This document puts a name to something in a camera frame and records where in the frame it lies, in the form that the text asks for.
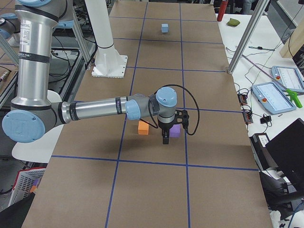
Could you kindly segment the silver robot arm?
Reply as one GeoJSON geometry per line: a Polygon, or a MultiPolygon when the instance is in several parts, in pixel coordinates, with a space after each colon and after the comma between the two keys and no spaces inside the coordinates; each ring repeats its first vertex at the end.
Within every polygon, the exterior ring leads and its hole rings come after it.
{"type": "Polygon", "coordinates": [[[151,117],[162,130],[163,144],[169,143],[170,129],[189,126],[186,111],[176,109],[173,85],[159,88],[153,95],[131,95],[91,102],[48,100],[49,63],[53,29],[61,23],[73,25],[70,0],[18,0],[15,12],[20,20],[19,73],[17,95],[11,111],[2,120],[4,133],[20,143],[40,139],[51,129],[87,118],[125,114],[129,120],[151,117]]]}

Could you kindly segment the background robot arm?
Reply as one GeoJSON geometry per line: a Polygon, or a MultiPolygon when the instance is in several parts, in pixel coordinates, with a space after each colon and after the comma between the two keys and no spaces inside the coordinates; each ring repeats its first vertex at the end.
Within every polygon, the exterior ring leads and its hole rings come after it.
{"type": "Polygon", "coordinates": [[[5,13],[0,16],[0,35],[4,39],[20,33],[20,20],[15,13],[5,13]]]}

